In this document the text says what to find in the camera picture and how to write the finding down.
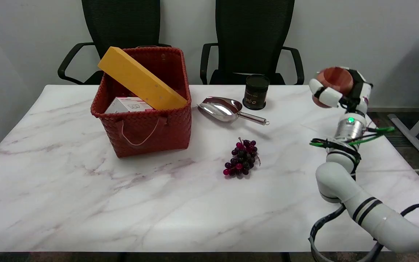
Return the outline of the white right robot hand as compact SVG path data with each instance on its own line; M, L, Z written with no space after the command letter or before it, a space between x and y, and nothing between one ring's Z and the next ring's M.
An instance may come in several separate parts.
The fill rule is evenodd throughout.
M312 99L321 108L342 107L347 113L365 116L374 85L349 67L329 67L308 83Z

